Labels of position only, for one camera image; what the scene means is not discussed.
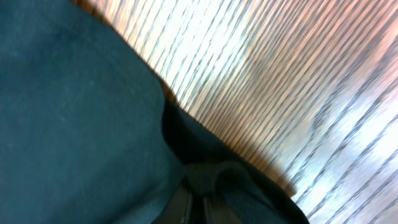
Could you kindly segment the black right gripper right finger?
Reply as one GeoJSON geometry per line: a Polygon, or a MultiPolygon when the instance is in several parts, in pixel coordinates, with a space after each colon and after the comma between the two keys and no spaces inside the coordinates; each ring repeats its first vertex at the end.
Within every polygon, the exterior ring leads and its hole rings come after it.
{"type": "Polygon", "coordinates": [[[204,197],[203,210],[206,224],[242,224],[242,221],[221,196],[204,197]]]}

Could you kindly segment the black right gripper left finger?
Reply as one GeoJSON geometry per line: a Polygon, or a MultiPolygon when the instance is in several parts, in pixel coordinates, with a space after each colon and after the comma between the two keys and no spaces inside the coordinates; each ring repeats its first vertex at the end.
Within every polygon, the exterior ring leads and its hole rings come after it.
{"type": "Polygon", "coordinates": [[[180,185],[162,213],[152,224],[189,224],[192,211],[192,193],[180,185]]]}

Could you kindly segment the black t-shirt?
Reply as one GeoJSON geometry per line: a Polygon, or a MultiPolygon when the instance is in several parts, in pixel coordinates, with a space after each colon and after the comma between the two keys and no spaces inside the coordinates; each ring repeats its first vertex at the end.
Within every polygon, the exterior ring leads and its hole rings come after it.
{"type": "Polygon", "coordinates": [[[165,97],[70,1],[1,2],[1,222],[152,223],[180,185],[242,223],[306,223],[272,180],[165,97]]]}

